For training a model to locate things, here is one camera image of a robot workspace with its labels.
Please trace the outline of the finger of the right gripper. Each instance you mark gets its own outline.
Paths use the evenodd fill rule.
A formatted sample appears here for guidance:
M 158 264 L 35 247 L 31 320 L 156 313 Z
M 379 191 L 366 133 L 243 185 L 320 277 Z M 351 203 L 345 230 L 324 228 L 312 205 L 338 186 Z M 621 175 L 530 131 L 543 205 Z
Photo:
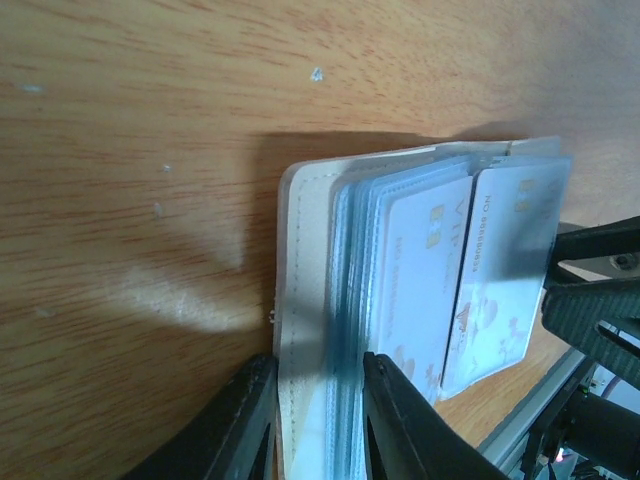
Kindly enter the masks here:
M 639 373 L 639 280 L 554 285 L 544 328 L 616 375 Z
M 547 284 L 586 282 L 565 269 L 562 262 L 577 262 L 578 268 L 611 280 L 638 280 L 639 217 L 594 227 L 561 223 L 547 271 Z

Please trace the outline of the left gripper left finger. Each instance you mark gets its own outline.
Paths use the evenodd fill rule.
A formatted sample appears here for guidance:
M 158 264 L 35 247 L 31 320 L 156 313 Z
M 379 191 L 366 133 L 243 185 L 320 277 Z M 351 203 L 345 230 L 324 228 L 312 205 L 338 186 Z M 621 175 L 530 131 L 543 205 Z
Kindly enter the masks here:
M 277 359 L 251 357 L 173 438 L 125 479 L 272 479 Z

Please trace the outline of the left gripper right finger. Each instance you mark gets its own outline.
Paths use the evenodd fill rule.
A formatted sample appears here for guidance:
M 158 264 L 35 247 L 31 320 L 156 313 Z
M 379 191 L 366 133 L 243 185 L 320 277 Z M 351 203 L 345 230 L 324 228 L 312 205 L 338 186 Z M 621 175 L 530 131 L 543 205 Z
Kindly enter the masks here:
M 367 352 L 363 369 L 363 435 L 369 479 L 506 477 L 447 425 L 389 356 Z

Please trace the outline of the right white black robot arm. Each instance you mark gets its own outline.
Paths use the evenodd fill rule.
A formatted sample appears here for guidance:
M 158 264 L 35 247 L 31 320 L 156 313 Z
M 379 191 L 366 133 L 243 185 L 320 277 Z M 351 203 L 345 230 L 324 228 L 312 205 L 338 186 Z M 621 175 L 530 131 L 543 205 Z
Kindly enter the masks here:
M 628 269 L 639 260 L 639 220 L 581 228 L 557 236 L 545 281 L 543 327 L 584 354 L 573 375 L 532 424 L 521 469 L 533 478 L 537 459 L 568 447 L 593 466 L 624 478 L 639 476 L 639 416 L 590 392 L 588 374 L 602 366 L 639 385 L 638 277 L 586 280 L 564 261 L 604 257 Z

